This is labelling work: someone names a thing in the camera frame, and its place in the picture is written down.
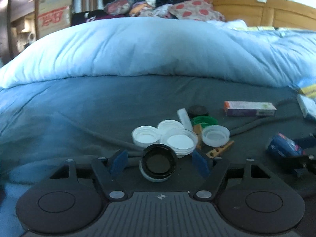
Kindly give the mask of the green bottle cap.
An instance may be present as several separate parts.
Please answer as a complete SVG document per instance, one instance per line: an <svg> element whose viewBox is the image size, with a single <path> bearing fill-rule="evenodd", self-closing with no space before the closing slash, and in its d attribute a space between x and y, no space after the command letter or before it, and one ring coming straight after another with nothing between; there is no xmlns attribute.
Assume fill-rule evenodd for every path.
<svg viewBox="0 0 316 237"><path fill-rule="evenodd" d="M197 117L194 117L191 120L191 122L193 126L201 125L202 128L218 124L218 120L210 116L197 116Z"/></svg>

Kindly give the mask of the black jar lid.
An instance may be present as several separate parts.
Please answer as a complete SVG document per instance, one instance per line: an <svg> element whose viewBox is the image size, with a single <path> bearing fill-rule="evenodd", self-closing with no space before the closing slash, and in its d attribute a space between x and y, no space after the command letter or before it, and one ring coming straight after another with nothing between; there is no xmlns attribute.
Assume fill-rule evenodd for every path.
<svg viewBox="0 0 316 237"><path fill-rule="evenodd" d="M141 157L145 169L158 175L175 172L177 160L178 158L171 148L158 143L145 148Z"/></svg>

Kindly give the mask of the blue bed sheet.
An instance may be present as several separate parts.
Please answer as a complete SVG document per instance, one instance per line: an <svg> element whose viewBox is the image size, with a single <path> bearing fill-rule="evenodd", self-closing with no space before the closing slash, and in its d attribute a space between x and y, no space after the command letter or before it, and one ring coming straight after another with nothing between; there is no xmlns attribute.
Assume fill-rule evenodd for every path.
<svg viewBox="0 0 316 237"><path fill-rule="evenodd" d="M1 89L1 236L24 233L15 213L18 198L68 158L109 157L118 148L132 146L135 128L175 120L179 109L193 105L206 107L231 130L251 121L227 117L224 101L271 102L277 117L290 116L237 135L224 157L233 163L261 161L298 190L306 204L298 231L315 236L315 176L288 176L265 153L276 133L299 139L315 132L315 124L303 118L295 92L289 87L155 75L79 77Z"/></svg>

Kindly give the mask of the large white lid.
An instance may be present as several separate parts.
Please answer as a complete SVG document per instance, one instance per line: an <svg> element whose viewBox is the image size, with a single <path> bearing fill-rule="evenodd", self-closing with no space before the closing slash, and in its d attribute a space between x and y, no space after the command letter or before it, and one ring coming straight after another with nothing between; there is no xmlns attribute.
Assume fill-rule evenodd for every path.
<svg viewBox="0 0 316 237"><path fill-rule="evenodd" d="M183 158L197 147L198 136L184 128L173 128L161 136L160 143L171 148L178 158Z"/></svg>

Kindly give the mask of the stacked cardboard boxes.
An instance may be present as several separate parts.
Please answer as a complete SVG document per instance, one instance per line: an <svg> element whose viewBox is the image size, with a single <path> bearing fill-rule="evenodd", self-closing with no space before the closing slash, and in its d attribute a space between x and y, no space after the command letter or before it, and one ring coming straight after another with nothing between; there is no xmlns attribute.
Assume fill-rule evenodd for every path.
<svg viewBox="0 0 316 237"><path fill-rule="evenodd" d="M73 0L35 0L36 38L70 27Z"/></svg>

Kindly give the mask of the wooden headboard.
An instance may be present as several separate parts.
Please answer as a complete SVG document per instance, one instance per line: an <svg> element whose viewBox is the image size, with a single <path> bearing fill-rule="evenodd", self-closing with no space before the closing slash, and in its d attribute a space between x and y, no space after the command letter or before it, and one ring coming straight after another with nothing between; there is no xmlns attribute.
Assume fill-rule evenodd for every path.
<svg viewBox="0 0 316 237"><path fill-rule="evenodd" d="M288 0L211 0L227 21L241 19L248 26L315 30L316 9Z"/></svg>

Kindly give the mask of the white round lid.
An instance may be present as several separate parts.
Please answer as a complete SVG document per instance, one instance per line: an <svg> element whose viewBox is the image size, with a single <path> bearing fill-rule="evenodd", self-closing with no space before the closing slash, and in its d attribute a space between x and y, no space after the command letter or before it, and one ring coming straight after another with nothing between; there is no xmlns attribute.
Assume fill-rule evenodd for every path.
<svg viewBox="0 0 316 237"><path fill-rule="evenodd" d="M133 143L143 148L159 143L161 139L161 133L153 126L137 127L132 131L131 135Z"/></svg>

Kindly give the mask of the red dotted pillow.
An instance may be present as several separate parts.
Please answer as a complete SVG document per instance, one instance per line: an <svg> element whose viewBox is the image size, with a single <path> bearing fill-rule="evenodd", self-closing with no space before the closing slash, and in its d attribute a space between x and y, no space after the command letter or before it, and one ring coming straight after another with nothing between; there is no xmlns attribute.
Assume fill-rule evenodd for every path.
<svg viewBox="0 0 316 237"><path fill-rule="evenodd" d="M170 6L168 11L180 20L225 21L224 15L213 9L211 0L187 0Z"/></svg>

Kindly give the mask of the white lid behind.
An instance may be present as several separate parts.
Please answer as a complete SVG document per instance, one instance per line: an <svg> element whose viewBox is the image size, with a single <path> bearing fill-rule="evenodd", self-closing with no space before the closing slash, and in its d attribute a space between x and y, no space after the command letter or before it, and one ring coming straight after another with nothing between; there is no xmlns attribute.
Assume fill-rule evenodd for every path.
<svg viewBox="0 0 316 237"><path fill-rule="evenodd" d="M168 131L175 128L184 128L183 124L176 120L163 120L157 125L157 129L159 130L161 135L166 134Z"/></svg>

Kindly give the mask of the blue medicine box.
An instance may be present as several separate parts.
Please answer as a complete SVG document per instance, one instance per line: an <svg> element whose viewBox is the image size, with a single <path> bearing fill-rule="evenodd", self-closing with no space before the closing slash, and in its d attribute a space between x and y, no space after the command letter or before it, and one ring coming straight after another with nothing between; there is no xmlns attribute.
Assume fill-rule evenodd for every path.
<svg viewBox="0 0 316 237"><path fill-rule="evenodd" d="M276 159L303 155L303 149L292 139L277 133L270 141L266 152Z"/></svg>

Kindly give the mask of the light blue duvet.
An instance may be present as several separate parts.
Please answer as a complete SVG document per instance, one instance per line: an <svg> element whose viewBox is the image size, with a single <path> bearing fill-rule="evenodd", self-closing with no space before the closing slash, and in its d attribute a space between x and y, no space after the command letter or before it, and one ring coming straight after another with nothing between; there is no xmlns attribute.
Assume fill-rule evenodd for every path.
<svg viewBox="0 0 316 237"><path fill-rule="evenodd" d="M179 75L285 87L315 76L315 32L150 17L76 25L1 68L1 87L81 76Z"/></svg>

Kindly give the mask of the white lid with red sticker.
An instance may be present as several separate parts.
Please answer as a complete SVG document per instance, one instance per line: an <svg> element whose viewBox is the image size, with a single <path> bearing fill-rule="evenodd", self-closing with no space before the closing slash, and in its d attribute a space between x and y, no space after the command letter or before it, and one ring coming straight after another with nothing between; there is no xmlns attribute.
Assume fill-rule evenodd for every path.
<svg viewBox="0 0 316 237"><path fill-rule="evenodd" d="M168 173L168 174L163 174L163 175L158 175L150 170L146 170L144 163L142 161L139 162L139 170L141 175L148 181L154 182L154 183L159 183L159 182L164 182L167 181L173 174L174 172Z"/></svg>

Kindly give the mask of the pink purple medicine box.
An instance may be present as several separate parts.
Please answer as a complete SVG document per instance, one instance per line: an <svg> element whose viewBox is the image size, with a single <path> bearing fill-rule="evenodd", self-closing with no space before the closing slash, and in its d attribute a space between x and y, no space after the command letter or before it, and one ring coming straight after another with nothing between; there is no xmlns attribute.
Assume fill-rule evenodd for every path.
<svg viewBox="0 0 316 237"><path fill-rule="evenodd" d="M224 101L224 112L230 117L274 116L277 108L270 102Z"/></svg>

